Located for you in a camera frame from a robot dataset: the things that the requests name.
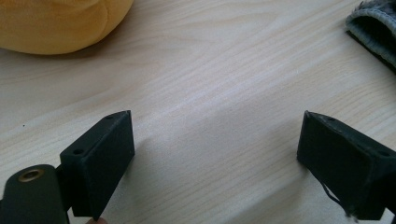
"yellow pillow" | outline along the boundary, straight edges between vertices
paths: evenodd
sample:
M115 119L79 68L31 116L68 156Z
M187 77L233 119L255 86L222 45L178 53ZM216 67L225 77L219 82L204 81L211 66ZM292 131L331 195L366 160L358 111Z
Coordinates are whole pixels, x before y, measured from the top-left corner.
M62 54L103 39L134 0L0 1L0 48Z

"gray knit cloth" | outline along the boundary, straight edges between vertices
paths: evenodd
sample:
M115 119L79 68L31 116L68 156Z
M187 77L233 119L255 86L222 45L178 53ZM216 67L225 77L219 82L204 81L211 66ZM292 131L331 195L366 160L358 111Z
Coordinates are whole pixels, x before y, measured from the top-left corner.
M396 0L361 2L346 18L346 27L367 49L396 67Z

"screw hole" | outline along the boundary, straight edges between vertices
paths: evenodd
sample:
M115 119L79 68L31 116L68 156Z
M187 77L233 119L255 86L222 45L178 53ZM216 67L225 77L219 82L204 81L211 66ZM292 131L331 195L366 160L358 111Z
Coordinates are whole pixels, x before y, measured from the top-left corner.
M381 156L385 156L385 157L390 156L388 152L378 151L378 153L379 153L379 155L381 155Z
M44 174L44 170L39 170L39 169L34 169L30 171L26 171L20 177L18 177L18 180L20 182L29 182L35 179L38 179L40 176Z
M79 155L79 154L82 154L83 152L84 152L84 149L78 148L78 149L75 149L75 150L73 151L73 154Z

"wooden table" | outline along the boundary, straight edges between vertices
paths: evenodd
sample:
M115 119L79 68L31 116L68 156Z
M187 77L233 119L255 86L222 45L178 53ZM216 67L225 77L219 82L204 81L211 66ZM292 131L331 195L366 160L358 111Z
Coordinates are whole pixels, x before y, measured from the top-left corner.
M396 148L396 76L346 34L360 1L135 0L79 52L1 49L0 191L131 110L136 155L110 224L354 223L296 150L305 110Z

